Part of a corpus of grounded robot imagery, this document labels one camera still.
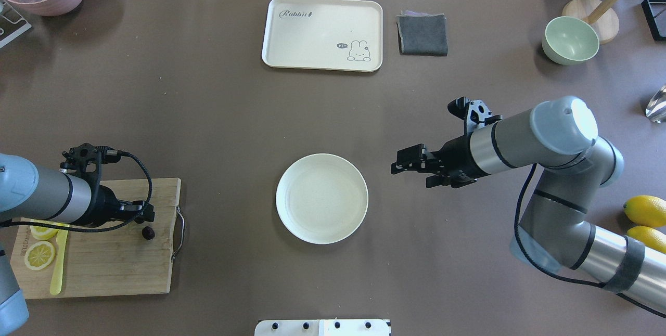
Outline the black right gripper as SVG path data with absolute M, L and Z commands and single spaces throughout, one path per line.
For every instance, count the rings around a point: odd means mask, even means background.
M 432 173 L 426 178 L 427 188 L 438 185 L 460 188 L 489 175 L 472 156 L 471 135 L 478 129 L 501 121 L 503 116 L 493 114 L 482 100 L 471 100 L 468 97 L 451 101 L 447 104 L 447 110 L 463 120 L 464 134 L 446 142 L 442 149 L 431 152 L 428 161 L 424 144 L 398 150 L 396 161 L 391 165 L 392 175 L 402 172 Z

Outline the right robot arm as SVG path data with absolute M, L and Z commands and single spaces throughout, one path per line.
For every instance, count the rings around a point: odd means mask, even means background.
M 514 215 L 518 257 L 551 278 L 605 290 L 664 317 L 664 255 L 585 219 L 597 190 L 613 184 L 625 163 L 582 99 L 545 101 L 508 118 L 467 97 L 447 108 L 463 121 L 463 135 L 438 151 L 424 144 L 399 150 L 393 174 L 426 173 L 428 188 L 460 188 L 530 166 Z

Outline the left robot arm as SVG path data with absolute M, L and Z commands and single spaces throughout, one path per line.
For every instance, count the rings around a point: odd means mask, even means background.
M 33 164 L 15 155 L 1 156 L 2 227 L 35 225 L 75 232 L 106 232 L 130 222 L 153 222 L 148 195 L 124 201 L 100 183 L 101 168 L 133 154 L 109 146 L 84 143 L 64 151 L 59 170 Z

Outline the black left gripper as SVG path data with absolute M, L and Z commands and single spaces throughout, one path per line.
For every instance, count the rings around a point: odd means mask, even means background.
M 146 200 L 133 202 L 117 199 L 113 191 L 100 184 L 101 166 L 117 163 L 121 157 L 140 160 L 133 154 L 109 146 L 81 144 L 62 152 L 60 163 L 66 182 L 60 205 L 60 222 L 68 225 L 103 225 L 111 221 L 154 222 L 155 213 Z

